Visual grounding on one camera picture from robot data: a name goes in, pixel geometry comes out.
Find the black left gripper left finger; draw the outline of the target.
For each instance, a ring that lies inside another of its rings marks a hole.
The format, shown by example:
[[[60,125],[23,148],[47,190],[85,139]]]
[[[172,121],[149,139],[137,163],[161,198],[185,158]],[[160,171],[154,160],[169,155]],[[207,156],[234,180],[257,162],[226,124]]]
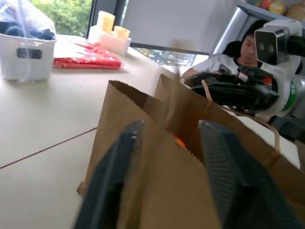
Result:
[[[98,163],[73,229],[116,229],[124,180],[143,123],[127,125]]]

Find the black office chair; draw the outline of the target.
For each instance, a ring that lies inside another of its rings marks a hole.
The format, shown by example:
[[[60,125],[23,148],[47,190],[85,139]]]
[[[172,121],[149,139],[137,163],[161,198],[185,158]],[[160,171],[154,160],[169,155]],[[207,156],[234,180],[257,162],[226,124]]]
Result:
[[[241,54],[241,41],[233,41],[227,44],[225,50],[223,51],[224,55],[227,55],[232,58],[238,58]]]

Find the short yellow plastic cup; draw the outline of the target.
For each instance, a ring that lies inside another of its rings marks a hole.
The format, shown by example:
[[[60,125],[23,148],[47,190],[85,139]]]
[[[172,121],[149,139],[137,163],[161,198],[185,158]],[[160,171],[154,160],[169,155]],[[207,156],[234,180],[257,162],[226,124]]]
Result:
[[[122,40],[128,40],[130,31],[121,26],[114,26],[113,35]]]

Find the grey shelf with fruit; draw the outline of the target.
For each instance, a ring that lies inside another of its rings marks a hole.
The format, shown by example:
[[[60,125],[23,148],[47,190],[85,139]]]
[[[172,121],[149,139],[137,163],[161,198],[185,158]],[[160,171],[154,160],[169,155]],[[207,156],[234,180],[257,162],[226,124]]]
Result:
[[[268,21],[294,19],[305,23],[305,0],[237,0],[246,14]]]

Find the tall yellow plastic cup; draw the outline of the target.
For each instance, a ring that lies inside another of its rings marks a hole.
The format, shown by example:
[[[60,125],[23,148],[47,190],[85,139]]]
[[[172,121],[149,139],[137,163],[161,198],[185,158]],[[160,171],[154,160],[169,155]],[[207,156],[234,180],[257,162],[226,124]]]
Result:
[[[114,25],[115,16],[105,11],[99,11],[97,26],[100,31],[110,34]]]

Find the orange plush toy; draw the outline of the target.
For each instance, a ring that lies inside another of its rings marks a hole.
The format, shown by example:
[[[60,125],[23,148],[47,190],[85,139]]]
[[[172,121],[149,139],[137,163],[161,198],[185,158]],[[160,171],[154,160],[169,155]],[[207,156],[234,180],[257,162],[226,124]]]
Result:
[[[184,143],[184,141],[183,140],[181,140],[178,136],[176,136],[176,135],[173,135],[173,137],[174,137],[174,139],[175,139],[175,141],[176,141],[176,143],[178,144],[178,145],[180,145],[181,147],[183,147],[183,148],[186,148],[186,145],[185,145],[185,143]]]

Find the white plastic basket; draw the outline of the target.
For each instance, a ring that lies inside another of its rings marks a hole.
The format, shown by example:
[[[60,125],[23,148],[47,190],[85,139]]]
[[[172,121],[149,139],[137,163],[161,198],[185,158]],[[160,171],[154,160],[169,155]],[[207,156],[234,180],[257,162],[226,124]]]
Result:
[[[49,79],[56,40],[38,40],[0,34],[0,74],[11,81]]]

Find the person in white shirt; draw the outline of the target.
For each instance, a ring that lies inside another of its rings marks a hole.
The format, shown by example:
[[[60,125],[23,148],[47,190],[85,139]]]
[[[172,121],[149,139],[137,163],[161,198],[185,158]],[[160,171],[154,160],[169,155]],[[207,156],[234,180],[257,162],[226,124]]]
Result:
[[[258,61],[256,56],[256,47],[254,40],[254,32],[257,29],[260,29],[268,21],[257,20],[255,21],[244,34],[241,42],[241,54],[238,58],[232,58],[224,54],[216,54],[204,62],[201,62],[190,69],[188,69],[183,75],[183,79],[187,79],[195,74],[202,72],[214,72],[216,73],[219,69],[220,64],[224,64],[229,70],[232,71],[232,74],[238,74],[238,67],[240,65],[248,67],[258,67],[261,68],[262,62]]]

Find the brown paper bag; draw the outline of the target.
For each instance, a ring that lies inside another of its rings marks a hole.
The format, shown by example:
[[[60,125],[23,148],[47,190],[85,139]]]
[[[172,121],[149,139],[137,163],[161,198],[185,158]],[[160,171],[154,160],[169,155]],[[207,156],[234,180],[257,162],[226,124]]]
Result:
[[[144,121],[121,192],[116,229],[223,229],[205,167],[200,120],[234,131],[240,143],[268,172],[296,217],[305,225],[305,172],[237,118],[179,82],[161,75],[167,97],[160,101],[120,81],[109,81],[85,180],[85,198],[93,173],[122,130]],[[186,148],[173,137],[184,141]]]

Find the red folded plastic packet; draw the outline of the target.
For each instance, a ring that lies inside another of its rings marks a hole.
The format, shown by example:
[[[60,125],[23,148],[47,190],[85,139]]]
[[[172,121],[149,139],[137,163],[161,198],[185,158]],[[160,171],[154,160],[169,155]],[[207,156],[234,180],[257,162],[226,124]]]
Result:
[[[56,68],[118,70],[122,62],[98,43],[57,42],[54,48]]]

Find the white board panel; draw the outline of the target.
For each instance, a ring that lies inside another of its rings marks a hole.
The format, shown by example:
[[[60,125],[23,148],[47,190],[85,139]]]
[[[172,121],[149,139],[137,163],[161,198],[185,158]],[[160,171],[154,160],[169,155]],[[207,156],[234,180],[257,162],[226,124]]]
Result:
[[[236,0],[129,0],[123,27],[133,43],[211,53]]]

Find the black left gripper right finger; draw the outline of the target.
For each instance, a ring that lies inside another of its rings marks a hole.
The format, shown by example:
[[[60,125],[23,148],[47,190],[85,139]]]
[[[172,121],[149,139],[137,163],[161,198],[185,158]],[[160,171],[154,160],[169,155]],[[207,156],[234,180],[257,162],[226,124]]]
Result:
[[[220,124],[200,120],[205,167],[223,229],[305,229],[266,169]]]

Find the white rectangular container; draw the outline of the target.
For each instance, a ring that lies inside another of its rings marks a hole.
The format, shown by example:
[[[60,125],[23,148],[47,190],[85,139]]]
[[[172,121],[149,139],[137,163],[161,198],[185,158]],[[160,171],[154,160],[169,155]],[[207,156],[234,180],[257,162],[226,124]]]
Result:
[[[130,47],[131,38],[129,37],[128,40],[119,39],[113,35],[113,31],[110,34],[104,33],[95,25],[90,28],[88,42],[98,43],[112,53],[125,56]]]

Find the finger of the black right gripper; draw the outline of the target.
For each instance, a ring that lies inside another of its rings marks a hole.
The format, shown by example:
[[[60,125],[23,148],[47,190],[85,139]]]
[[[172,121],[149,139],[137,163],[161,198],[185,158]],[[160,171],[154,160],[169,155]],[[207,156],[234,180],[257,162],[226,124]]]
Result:
[[[220,64],[219,69],[216,73],[214,72],[202,72],[195,74],[187,79],[185,79],[184,84],[189,87],[196,87],[202,85],[202,80],[207,84],[212,83],[232,83],[239,84],[240,80],[237,75],[232,74],[232,71],[229,70],[224,64]]]
[[[259,95],[252,86],[220,82],[207,84],[207,87],[206,91],[202,83],[190,86],[192,91],[210,98],[218,105],[254,107],[260,102]]]

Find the clear plastic bag dark contents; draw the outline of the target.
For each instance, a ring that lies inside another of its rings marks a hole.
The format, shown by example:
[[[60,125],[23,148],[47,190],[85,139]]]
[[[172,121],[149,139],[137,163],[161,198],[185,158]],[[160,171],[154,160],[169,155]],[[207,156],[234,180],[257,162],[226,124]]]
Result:
[[[0,0],[0,34],[52,41],[54,22],[29,0]]]

